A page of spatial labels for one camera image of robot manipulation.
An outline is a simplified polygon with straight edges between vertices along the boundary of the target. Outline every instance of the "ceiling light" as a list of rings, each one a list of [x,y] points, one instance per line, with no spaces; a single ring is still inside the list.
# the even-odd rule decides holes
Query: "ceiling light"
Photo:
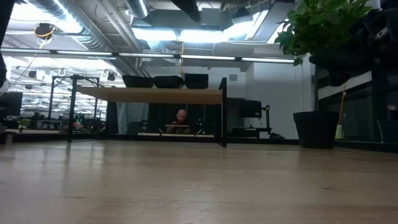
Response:
[[[121,57],[142,57],[142,58],[174,58],[170,54],[141,54],[141,53],[120,53]]]
[[[112,56],[111,52],[82,52],[82,51],[72,51],[72,50],[58,50],[58,54],[67,55],[88,55],[88,56]]]
[[[25,54],[50,54],[49,50],[39,50],[39,49],[1,49],[3,53],[25,53]]]
[[[180,40],[188,43],[220,43],[228,39],[221,31],[183,30]]]
[[[255,22],[254,22],[253,26],[251,27],[251,30],[246,35],[246,38],[245,38],[246,40],[254,37],[257,30],[259,30],[261,24],[264,22],[264,19],[266,19],[268,12],[269,12],[268,9],[266,9],[266,10],[262,11],[260,13],[260,15],[257,16],[256,18],[254,18],[254,15],[253,15],[253,19],[255,20]]]
[[[292,59],[277,58],[242,58],[242,62],[270,62],[270,63],[293,63]]]
[[[209,59],[209,60],[235,60],[235,57],[207,56],[207,55],[181,55],[181,58],[187,59]]]
[[[279,25],[278,28],[276,28],[275,32],[272,34],[272,36],[269,38],[269,40],[267,41],[268,44],[274,44],[276,38],[278,37],[278,33],[282,32],[284,24]],[[287,25],[285,27],[285,29],[283,29],[283,31],[287,31],[287,28],[289,27],[289,25]]]
[[[146,41],[177,40],[174,30],[132,28],[137,39]]]

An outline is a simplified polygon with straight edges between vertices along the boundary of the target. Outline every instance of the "black monitor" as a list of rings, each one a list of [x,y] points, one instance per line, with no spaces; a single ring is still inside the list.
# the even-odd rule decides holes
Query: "black monitor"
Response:
[[[0,96],[0,117],[20,116],[23,93],[3,93]]]
[[[240,118],[261,118],[261,101],[242,100],[239,104]]]

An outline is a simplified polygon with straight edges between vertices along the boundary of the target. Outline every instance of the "person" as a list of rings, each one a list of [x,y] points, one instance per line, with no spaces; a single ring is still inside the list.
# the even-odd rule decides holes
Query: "person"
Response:
[[[187,125],[185,123],[186,118],[187,112],[185,112],[185,110],[179,110],[172,125]],[[167,133],[170,134],[189,134],[189,132],[190,130],[187,127],[167,127]]]

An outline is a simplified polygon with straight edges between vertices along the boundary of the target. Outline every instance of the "metal frame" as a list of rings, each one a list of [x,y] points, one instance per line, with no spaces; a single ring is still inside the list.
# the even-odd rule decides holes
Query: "metal frame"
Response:
[[[62,76],[53,76],[52,77],[52,82],[51,82],[51,94],[50,94],[50,105],[49,105],[49,116],[48,119],[51,119],[52,115],[52,102],[53,102],[53,94],[54,94],[54,88],[58,86],[57,83],[55,84],[55,80],[61,78],[61,81],[63,81],[66,78],[72,79],[72,95],[70,99],[70,110],[69,110],[69,122],[68,122],[68,142],[72,141],[72,134],[73,134],[73,120],[75,119],[75,103],[76,103],[76,91],[77,91],[77,80],[86,80],[89,81],[90,83],[94,84],[96,87],[104,87],[103,85],[100,85],[100,78],[98,77],[83,77],[81,75],[72,75],[70,77],[62,77]],[[96,118],[97,114],[97,107],[98,107],[98,98],[95,98],[95,105],[94,105],[94,120]],[[96,129],[96,124],[94,122],[94,127],[93,127],[93,132]]]

